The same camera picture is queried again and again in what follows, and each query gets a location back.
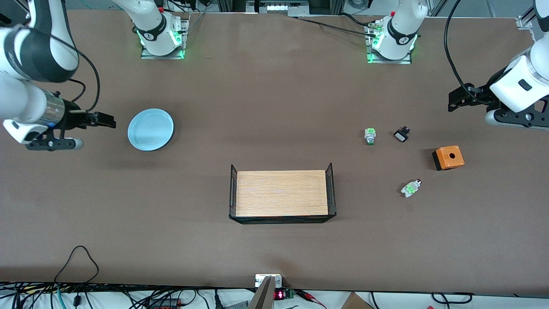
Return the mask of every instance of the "orange box with hole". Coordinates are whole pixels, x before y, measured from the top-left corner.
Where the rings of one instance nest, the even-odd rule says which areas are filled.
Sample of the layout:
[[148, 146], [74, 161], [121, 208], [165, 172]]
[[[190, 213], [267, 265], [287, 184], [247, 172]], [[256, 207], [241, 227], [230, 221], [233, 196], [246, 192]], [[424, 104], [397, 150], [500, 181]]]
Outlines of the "orange box with hole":
[[433, 152], [436, 170], [452, 169], [465, 165], [461, 156], [460, 148], [457, 145], [440, 147]]

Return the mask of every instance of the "red wire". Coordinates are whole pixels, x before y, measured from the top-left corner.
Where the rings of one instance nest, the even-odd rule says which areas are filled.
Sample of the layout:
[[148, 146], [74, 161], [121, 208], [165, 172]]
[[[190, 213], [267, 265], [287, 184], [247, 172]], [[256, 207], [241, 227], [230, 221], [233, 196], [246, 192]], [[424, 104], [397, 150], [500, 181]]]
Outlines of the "red wire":
[[328, 308], [326, 308], [326, 306], [323, 303], [320, 302], [320, 300], [316, 299], [311, 294], [305, 293], [305, 297], [308, 298], [311, 302], [314, 302], [315, 304], [321, 305], [322, 307], [324, 307], [324, 309], [328, 309]]
[[314, 302], [315, 304], [321, 305], [322, 307], [324, 307], [324, 309], [328, 309], [328, 308], [326, 308], [326, 306], [325, 306], [323, 303], [321, 303], [318, 299], [313, 299], [312, 302]]

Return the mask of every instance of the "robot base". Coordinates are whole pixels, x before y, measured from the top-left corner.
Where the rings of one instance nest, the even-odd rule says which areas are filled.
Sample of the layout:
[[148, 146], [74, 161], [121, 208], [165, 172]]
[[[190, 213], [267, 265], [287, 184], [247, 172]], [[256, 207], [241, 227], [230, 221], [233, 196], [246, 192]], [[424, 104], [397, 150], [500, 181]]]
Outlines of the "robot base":
[[189, 31], [189, 21], [187, 19], [181, 19], [178, 16], [176, 16], [176, 18], [181, 21], [181, 26], [178, 26], [179, 23], [177, 23], [175, 30], [183, 31], [183, 33], [175, 34], [173, 36], [173, 39], [181, 40], [181, 45], [176, 47], [176, 49], [174, 49], [171, 53], [164, 56], [155, 56], [149, 53], [147, 49], [143, 46], [143, 48], [141, 49], [141, 59], [180, 60], [185, 58], [185, 46], [187, 45], [187, 32]]
[[[364, 32], [373, 33], [377, 35], [375, 30], [372, 30], [367, 26], [364, 27]], [[381, 54], [378, 51], [372, 48], [372, 45], [374, 44], [374, 41], [376, 40], [376, 38], [372, 38], [369, 36], [365, 36], [365, 38], [366, 38], [366, 53], [368, 57], [368, 63], [392, 63], [392, 64], [411, 64], [412, 63], [413, 44], [412, 44], [412, 48], [404, 58], [398, 59], [398, 60], [391, 60], [381, 56]]]

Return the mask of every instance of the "round plate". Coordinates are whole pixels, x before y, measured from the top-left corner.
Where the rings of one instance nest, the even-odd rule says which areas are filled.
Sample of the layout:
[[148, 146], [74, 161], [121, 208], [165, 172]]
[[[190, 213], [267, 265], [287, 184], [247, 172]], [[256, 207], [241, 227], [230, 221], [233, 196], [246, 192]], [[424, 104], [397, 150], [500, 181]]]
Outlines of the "round plate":
[[162, 148], [172, 135], [173, 119], [162, 109], [146, 109], [133, 117], [128, 126], [130, 143], [143, 151]]

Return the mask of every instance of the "digital display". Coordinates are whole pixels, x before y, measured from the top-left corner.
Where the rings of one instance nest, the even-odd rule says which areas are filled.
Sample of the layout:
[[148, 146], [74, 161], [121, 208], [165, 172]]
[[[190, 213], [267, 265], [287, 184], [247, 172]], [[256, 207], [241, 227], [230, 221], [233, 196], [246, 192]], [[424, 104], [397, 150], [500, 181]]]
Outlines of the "digital display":
[[284, 300], [286, 299], [286, 293], [284, 289], [276, 290], [274, 292], [274, 300]]

